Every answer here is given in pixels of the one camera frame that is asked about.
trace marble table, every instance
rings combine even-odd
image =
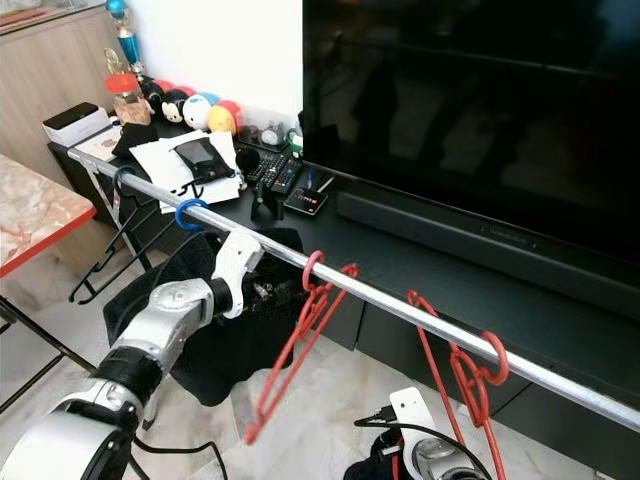
[[[0,154],[0,278],[83,225],[95,213],[89,200]],[[65,356],[86,370],[94,370],[91,363],[49,334],[2,295],[0,316],[8,322],[0,328],[0,335],[19,322],[60,352],[0,405],[0,413]]]

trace black towel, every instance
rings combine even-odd
[[[401,435],[398,429],[380,434],[371,446],[369,458],[351,465],[344,474],[344,480],[393,480],[391,462],[394,455],[382,456],[382,450],[397,445]],[[402,460],[402,450],[395,456],[398,456],[400,480],[411,479]]]
[[[295,230],[269,229],[260,233],[290,248],[302,251]],[[138,277],[116,295],[103,314],[109,343],[118,338],[133,317],[149,302],[149,294],[166,282],[211,278],[221,239],[213,232],[194,235],[163,264]],[[289,291],[302,290],[302,272],[265,253],[256,267],[260,283]],[[248,379],[256,370],[272,367],[293,332],[304,298],[296,296],[284,304],[267,304],[240,317],[213,321],[185,343],[171,375],[204,406],[221,403],[233,385]],[[288,366],[293,359],[290,355]]]

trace white wall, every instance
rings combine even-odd
[[[302,109],[302,0],[127,0],[150,76],[247,106]]]

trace black pouch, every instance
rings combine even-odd
[[[125,123],[120,132],[120,140],[111,151],[116,157],[130,158],[135,160],[130,148],[137,147],[144,143],[155,142],[158,134],[153,125],[138,125],[137,123]]]
[[[220,152],[211,145],[209,138],[199,138],[175,147],[176,153],[193,173],[196,185],[213,182],[218,178],[235,176],[236,172],[226,164]]]

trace tv screen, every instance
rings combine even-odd
[[[640,2],[308,0],[305,159],[640,264]]]

